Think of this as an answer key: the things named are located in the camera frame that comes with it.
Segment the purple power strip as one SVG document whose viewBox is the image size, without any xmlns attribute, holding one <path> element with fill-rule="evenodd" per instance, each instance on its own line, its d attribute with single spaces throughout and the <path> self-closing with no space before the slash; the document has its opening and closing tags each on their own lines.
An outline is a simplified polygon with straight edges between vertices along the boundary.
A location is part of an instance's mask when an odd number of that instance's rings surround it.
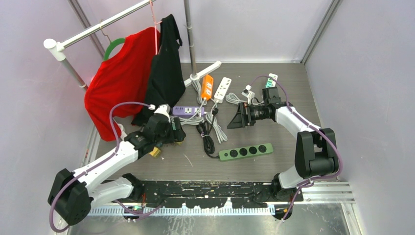
<svg viewBox="0 0 415 235">
<path fill-rule="evenodd" d="M 172 114 L 181 118 L 202 117 L 205 114 L 205 108 L 199 106 L 174 106 Z"/>
</svg>

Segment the yellow adapter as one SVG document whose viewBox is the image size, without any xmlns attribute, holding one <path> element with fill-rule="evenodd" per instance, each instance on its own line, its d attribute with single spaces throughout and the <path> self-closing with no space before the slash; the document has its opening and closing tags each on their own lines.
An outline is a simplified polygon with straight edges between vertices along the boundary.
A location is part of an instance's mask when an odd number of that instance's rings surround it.
<svg viewBox="0 0 415 235">
<path fill-rule="evenodd" d="M 161 150 L 158 147 L 154 147 L 153 150 L 149 153 L 153 158 L 159 157 Z"/>
</svg>

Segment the white power strip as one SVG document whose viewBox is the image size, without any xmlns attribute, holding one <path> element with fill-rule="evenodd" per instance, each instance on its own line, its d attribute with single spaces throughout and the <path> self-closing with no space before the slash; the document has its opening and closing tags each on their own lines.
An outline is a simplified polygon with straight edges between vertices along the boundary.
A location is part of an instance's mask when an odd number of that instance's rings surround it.
<svg viewBox="0 0 415 235">
<path fill-rule="evenodd" d="M 225 96 L 228 92 L 228 89 L 231 85 L 232 80 L 230 78 L 227 77 L 223 77 L 219 87 L 217 88 L 214 96 L 213 96 L 213 100 L 215 103 L 223 103 L 223 101 L 225 100 Z"/>
<path fill-rule="evenodd" d="M 275 87 L 277 84 L 276 84 L 276 81 L 277 81 L 277 79 L 278 79 L 278 75 L 276 75 L 276 74 L 273 74 L 273 73 L 270 73 L 270 74 L 268 74 L 268 80 L 267 80 L 267 83 L 266 83 L 266 86 L 265 86 L 265 88 L 271 88 L 271 87 Z"/>
</svg>

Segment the green power strip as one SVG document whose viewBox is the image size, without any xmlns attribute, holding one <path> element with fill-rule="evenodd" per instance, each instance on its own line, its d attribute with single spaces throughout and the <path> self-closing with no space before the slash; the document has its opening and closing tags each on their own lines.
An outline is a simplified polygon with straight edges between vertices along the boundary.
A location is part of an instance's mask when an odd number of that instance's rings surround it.
<svg viewBox="0 0 415 235">
<path fill-rule="evenodd" d="M 257 157 L 273 153 L 274 148 L 271 143 L 263 143 L 258 145 L 250 145 L 239 148 L 221 150 L 219 152 L 220 161 L 233 161 L 244 158 Z"/>
</svg>

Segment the orange power strip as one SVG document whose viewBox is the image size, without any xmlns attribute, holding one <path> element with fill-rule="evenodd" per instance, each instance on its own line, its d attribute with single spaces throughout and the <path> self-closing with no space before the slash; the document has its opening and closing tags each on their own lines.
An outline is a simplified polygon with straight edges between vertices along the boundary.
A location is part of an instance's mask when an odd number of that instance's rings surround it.
<svg viewBox="0 0 415 235">
<path fill-rule="evenodd" d="M 213 95 L 213 85 L 214 85 L 214 78 L 207 74 L 202 81 L 201 87 L 201 99 L 202 100 L 210 100 Z"/>
</svg>

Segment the teal adapters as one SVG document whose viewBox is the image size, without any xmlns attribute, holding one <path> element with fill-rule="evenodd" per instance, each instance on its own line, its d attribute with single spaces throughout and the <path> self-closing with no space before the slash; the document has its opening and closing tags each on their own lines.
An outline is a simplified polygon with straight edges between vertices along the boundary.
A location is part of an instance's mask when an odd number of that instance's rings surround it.
<svg viewBox="0 0 415 235">
<path fill-rule="evenodd" d="M 274 86 L 273 81 L 268 81 L 265 88 L 271 88 L 273 86 Z"/>
</svg>

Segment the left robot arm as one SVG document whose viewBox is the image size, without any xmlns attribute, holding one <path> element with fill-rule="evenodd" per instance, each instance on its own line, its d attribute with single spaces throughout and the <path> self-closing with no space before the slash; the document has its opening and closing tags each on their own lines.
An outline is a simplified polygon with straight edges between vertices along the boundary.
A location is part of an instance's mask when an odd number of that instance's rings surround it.
<svg viewBox="0 0 415 235">
<path fill-rule="evenodd" d="M 139 179 L 131 173 L 110 182 L 107 178 L 152 152 L 157 145 L 182 142 L 185 137 L 179 117 L 155 113 L 140 131 L 129 133 L 99 159 L 74 171 L 60 170 L 47 199 L 51 206 L 50 223 L 55 212 L 73 226 L 91 209 L 103 204 L 124 198 L 137 202 L 143 195 Z"/>
</svg>

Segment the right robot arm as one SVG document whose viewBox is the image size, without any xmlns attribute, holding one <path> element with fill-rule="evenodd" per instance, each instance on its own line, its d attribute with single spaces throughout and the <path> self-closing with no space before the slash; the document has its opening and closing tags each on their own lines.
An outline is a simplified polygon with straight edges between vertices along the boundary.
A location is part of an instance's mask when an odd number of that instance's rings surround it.
<svg viewBox="0 0 415 235">
<path fill-rule="evenodd" d="M 276 174 L 271 183 L 270 191 L 276 200 L 284 201 L 299 186 L 339 171 L 333 130 L 309 123 L 289 102 L 281 100 L 276 87 L 262 89 L 262 97 L 259 104 L 238 103 L 227 129 L 254 126 L 258 120 L 271 119 L 295 137 L 294 166 Z"/>
</svg>

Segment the black garment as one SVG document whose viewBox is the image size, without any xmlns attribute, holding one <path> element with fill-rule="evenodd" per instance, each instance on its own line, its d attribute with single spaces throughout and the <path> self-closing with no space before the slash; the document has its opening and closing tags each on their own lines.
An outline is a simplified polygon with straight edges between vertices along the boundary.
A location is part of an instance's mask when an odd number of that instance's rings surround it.
<svg viewBox="0 0 415 235">
<path fill-rule="evenodd" d="M 143 103 L 159 107 L 174 107 L 183 94 L 179 49 L 183 45 L 176 20 L 172 14 L 161 20 L 160 49 L 151 61 L 150 75 Z"/>
</svg>

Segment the red t-shirt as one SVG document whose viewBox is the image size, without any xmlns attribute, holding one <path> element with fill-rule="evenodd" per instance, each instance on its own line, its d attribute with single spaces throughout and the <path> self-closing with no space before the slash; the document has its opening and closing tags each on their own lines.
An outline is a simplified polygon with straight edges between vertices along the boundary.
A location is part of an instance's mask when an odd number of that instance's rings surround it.
<svg viewBox="0 0 415 235">
<path fill-rule="evenodd" d="M 139 113 L 160 33 L 149 27 L 126 37 L 120 51 L 104 60 L 86 90 L 85 108 L 104 141 L 114 141 L 110 116 L 125 118 Z"/>
</svg>

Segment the green clothes hanger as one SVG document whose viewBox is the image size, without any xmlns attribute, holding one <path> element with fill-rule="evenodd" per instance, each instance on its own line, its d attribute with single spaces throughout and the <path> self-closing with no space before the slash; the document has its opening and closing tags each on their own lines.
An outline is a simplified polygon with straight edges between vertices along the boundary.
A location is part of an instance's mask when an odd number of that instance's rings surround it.
<svg viewBox="0 0 415 235">
<path fill-rule="evenodd" d="M 118 38 L 116 40 L 113 40 L 110 42 L 110 44 L 108 45 L 108 47 L 106 48 L 105 52 L 104 52 L 104 56 L 103 56 L 103 61 L 106 61 L 109 59 L 111 52 L 118 46 L 121 44 L 124 44 L 126 41 L 125 38 Z"/>
</svg>

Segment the pink clothes hanger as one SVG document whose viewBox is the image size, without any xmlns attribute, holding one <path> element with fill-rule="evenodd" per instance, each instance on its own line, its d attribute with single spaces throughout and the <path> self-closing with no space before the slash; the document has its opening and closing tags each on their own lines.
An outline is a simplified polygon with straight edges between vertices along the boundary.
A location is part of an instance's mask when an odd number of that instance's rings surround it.
<svg viewBox="0 0 415 235">
<path fill-rule="evenodd" d="M 158 54 L 159 52 L 159 31 L 158 31 L 158 25 L 161 23 L 161 21 L 157 21 L 156 17 L 155 17 L 155 13 L 154 13 L 154 8 L 153 8 L 153 0 L 149 0 L 149 6 L 150 6 L 150 10 L 151 10 L 151 16 L 152 16 L 152 20 L 153 20 L 153 28 L 154 28 L 154 42 L 155 42 L 155 55 Z"/>
</svg>

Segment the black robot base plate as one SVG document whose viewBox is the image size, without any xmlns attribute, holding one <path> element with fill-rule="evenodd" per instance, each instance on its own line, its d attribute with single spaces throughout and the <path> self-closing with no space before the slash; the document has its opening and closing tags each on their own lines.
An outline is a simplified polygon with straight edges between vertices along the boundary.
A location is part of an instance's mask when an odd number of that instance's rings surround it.
<svg viewBox="0 0 415 235">
<path fill-rule="evenodd" d="M 193 209 L 223 208 L 227 201 L 233 209 L 264 208 L 271 203 L 303 201 L 295 189 L 279 189 L 274 182 L 252 181 L 142 181 L 138 194 L 120 199 L 123 204 L 149 207 Z"/>
</svg>

